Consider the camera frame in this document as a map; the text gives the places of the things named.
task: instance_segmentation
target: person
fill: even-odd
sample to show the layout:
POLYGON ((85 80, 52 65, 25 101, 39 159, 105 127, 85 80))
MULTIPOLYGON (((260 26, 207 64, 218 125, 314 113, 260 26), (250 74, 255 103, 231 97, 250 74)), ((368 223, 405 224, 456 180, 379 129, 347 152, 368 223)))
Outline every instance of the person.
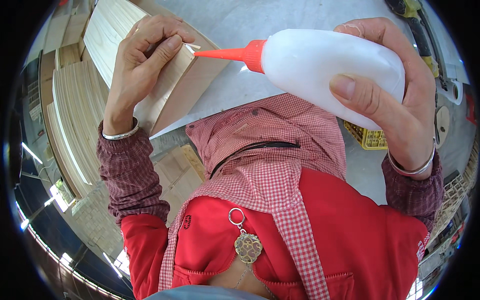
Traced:
POLYGON ((386 135, 388 205, 346 183, 336 118, 282 94, 186 126, 209 180, 169 228, 153 148, 133 107, 194 38, 181 18, 153 16, 120 43, 97 156, 137 299, 406 298, 443 197, 433 147, 435 81, 390 20, 352 20, 335 31, 390 48, 405 67, 402 104, 368 78, 339 74, 330 82, 338 101, 386 135))

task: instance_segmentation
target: bracelet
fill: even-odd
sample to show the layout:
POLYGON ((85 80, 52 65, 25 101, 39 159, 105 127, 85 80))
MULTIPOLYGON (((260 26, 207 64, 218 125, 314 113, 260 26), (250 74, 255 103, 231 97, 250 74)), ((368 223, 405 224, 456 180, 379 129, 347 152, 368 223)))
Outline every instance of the bracelet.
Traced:
POLYGON ((102 135, 103 135, 104 138, 106 138, 109 141, 117 141, 117 140, 121 140, 121 139, 124 139, 124 138, 127 138, 129 136, 134 135, 138 131, 139 128, 140 128, 140 126, 138 125, 137 118, 133 117, 133 129, 130 130, 129 132, 122 133, 122 134, 115 134, 115 135, 106 135, 102 132, 102 135))
POLYGON ((430 157, 428 158, 427 162, 425 164, 423 164, 423 166, 421 166, 420 168, 418 168, 414 171, 407 171, 407 170, 402 169, 401 166, 397 163, 397 161, 390 155, 390 149, 388 149, 387 152, 388 152, 388 160, 390 161, 390 164, 393 166, 393 169, 395 171, 397 171, 397 173, 399 173, 400 175, 403 175, 403 176, 408 176, 408 177, 418 175, 418 174, 424 172, 426 169, 428 169, 428 166, 433 161, 433 156, 435 155, 435 138, 433 138, 432 154, 430 154, 430 157))

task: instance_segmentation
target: orange bottle cap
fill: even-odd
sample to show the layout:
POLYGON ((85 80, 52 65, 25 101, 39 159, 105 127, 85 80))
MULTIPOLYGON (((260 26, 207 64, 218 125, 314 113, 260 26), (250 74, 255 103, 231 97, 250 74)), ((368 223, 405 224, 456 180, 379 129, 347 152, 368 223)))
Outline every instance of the orange bottle cap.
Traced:
POLYGON ((250 71, 264 73, 262 69, 262 50, 266 39, 254 39, 245 48, 219 49, 195 52, 195 56, 211 57, 223 60, 243 61, 250 71))

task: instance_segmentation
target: hand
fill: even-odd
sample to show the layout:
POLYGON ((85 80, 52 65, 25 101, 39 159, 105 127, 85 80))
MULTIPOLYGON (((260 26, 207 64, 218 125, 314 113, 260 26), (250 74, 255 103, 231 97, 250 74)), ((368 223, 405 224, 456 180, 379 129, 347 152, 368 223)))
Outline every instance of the hand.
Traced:
POLYGON ((135 105, 152 91, 160 70, 177 54, 182 41, 195 40, 182 22, 179 17, 145 16, 120 42, 104 113, 105 134, 132 129, 135 105), (151 49, 159 42, 158 47, 151 49))
MULTIPOLYGON (((372 119, 385 133, 390 154, 405 170, 416 170, 433 150, 435 78, 401 30, 387 18, 358 19, 334 31, 359 36, 393 50, 405 68, 405 96, 398 103, 372 80, 337 74, 330 91, 345 107, 372 119)), ((412 179, 423 180, 432 165, 412 179)))

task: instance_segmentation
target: glue bottle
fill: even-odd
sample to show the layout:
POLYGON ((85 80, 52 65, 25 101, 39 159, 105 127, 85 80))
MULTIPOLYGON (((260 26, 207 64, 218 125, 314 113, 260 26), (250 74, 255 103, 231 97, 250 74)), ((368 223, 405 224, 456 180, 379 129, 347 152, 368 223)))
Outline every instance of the glue bottle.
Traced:
POLYGON ((403 101, 405 70, 400 57, 382 45, 339 32, 286 29, 267 40, 253 40, 245 48, 200 51, 195 56, 243 61, 281 90, 369 130, 380 127, 333 97, 329 89, 333 76, 350 73, 370 78, 399 103, 403 101))

